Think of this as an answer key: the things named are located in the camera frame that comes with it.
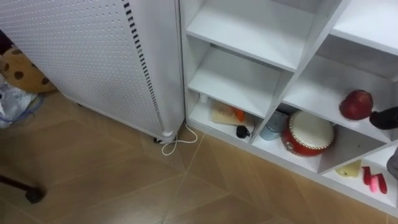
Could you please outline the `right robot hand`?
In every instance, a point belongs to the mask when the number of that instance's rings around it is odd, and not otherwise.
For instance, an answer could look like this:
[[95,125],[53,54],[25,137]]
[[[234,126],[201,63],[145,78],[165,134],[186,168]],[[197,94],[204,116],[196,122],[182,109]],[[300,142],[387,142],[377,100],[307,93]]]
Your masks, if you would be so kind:
[[377,129],[391,130],[397,128],[397,107],[380,112],[373,111],[369,117],[370,123]]

